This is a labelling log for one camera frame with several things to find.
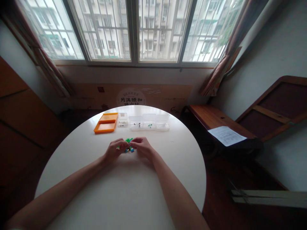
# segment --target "clear plastic container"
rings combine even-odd
[[[125,128],[128,127],[128,114],[127,113],[118,113],[117,118],[117,127]]]
[[[129,116],[130,130],[139,130],[143,128],[142,116]]]
[[[143,114],[143,128],[144,129],[155,129],[156,114],[145,113]]]
[[[155,125],[158,130],[169,130],[169,114],[157,115]]]

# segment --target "paper sheet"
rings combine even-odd
[[[210,129],[208,132],[216,137],[225,146],[230,146],[247,139],[246,137],[241,136],[227,126]]]

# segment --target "hand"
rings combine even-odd
[[[147,157],[151,162],[153,161],[153,157],[158,154],[150,145],[146,137],[136,137],[130,141],[130,145],[137,149],[139,153]]]
[[[119,155],[121,155],[127,148],[129,147],[129,144],[124,141],[124,139],[120,138],[117,140],[112,141],[109,144],[108,149],[106,150],[106,153],[102,156],[102,160],[106,163],[112,163],[114,162]]]

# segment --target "forearm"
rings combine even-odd
[[[157,153],[153,165],[176,229],[209,229],[185,187]]]
[[[104,157],[101,157],[73,173],[17,212],[6,227],[31,230],[46,227],[105,165]]]

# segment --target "wooden bench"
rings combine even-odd
[[[236,150],[239,152],[240,150],[240,152],[246,152],[247,154],[253,153],[252,155],[255,156],[260,151],[260,149],[263,148],[262,142],[254,134],[249,132],[247,129],[236,123],[222,111],[212,105],[186,106],[183,108],[180,115],[181,119],[185,115],[186,110],[190,111],[205,127],[206,130],[214,129],[220,126],[228,126],[238,134],[247,137],[247,139],[244,141],[226,147],[215,137],[210,135],[216,144],[216,148],[208,158],[213,158],[223,152],[227,152],[227,150],[232,150],[232,152],[235,152]]]

